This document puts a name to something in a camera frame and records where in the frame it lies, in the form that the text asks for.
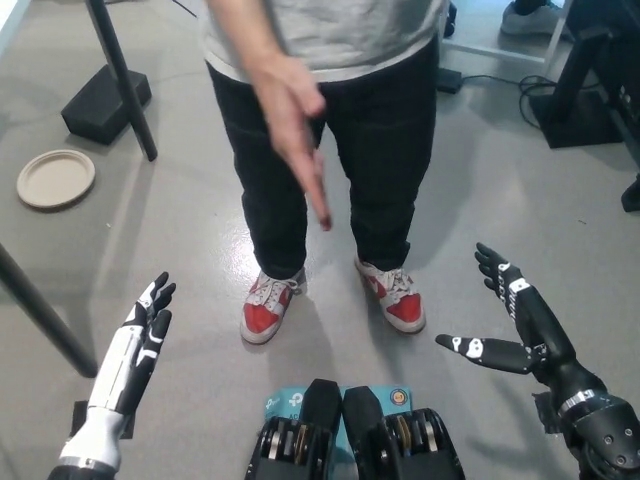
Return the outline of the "person's right hand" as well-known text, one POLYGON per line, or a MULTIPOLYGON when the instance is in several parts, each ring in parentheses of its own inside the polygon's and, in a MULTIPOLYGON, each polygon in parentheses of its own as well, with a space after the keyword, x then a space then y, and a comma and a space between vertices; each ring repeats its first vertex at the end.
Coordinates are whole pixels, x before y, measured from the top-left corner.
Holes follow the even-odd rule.
POLYGON ((311 120, 325 108, 315 79, 300 60, 284 54, 254 60, 248 73, 274 150, 310 200, 322 229, 330 230, 323 159, 311 129, 311 120))

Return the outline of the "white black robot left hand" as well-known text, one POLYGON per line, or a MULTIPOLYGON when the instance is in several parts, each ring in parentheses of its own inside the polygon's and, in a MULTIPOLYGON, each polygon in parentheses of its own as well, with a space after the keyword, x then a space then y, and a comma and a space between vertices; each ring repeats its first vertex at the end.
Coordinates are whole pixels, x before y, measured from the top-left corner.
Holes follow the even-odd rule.
POLYGON ((120 440, 154 372, 172 320, 176 285, 161 273, 141 293, 116 330, 86 407, 84 423, 61 450, 51 479, 113 479, 121 467, 120 440))

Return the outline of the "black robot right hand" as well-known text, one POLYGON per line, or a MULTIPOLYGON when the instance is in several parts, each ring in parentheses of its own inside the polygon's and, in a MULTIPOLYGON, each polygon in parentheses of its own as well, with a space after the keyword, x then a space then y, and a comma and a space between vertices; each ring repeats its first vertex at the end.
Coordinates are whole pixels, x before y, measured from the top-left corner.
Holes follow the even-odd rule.
POLYGON ((533 375, 548 387, 553 410, 561 417, 607 407, 605 384, 577 360, 556 315, 520 268, 483 243, 476 244, 474 256, 484 285, 504 305, 520 341, 439 334, 436 343, 485 368, 533 375))

